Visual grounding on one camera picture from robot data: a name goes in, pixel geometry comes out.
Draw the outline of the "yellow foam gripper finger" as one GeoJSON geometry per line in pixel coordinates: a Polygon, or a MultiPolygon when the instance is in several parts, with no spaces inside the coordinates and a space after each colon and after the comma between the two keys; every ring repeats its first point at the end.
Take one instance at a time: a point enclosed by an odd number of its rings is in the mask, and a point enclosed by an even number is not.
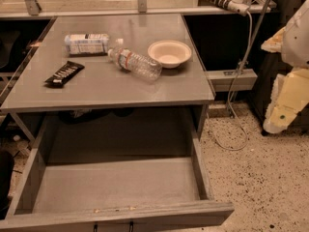
{"type": "Polygon", "coordinates": [[[292,69],[287,75],[278,74],[270,98],[263,128],[268,133],[279,133],[309,103],[309,70],[292,69]]]}

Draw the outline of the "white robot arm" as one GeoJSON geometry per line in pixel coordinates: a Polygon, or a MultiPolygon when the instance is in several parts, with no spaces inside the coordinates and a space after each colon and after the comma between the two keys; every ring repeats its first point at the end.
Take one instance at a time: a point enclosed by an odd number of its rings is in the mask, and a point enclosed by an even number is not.
{"type": "Polygon", "coordinates": [[[279,52],[282,61],[292,67],[287,75],[276,76],[263,123],[266,132],[279,133],[309,103],[309,0],[261,49],[279,52]]]}

